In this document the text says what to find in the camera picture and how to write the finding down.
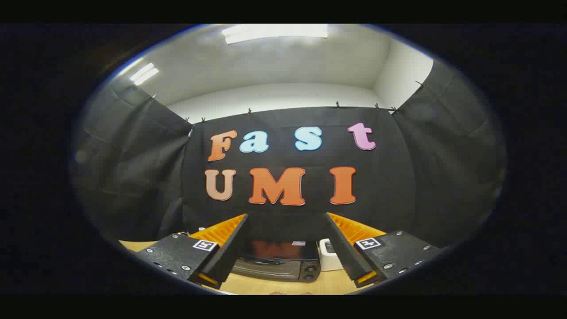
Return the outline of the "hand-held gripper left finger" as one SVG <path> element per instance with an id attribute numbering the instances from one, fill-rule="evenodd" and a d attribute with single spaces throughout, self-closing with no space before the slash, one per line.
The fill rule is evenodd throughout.
<path id="1" fill-rule="evenodd" d="M 249 229 L 249 216 L 241 214 L 193 234 L 172 233 L 135 255 L 172 277 L 220 289 L 245 246 Z"/>

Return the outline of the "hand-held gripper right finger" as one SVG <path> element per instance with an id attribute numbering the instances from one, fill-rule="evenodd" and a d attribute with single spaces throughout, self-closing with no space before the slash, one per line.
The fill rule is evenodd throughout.
<path id="1" fill-rule="evenodd" d="M 327 237 L 357 288 L 399 277 L 444 251 L 406 231 L 386 233 L 330 212 L 325 221 Z"/>

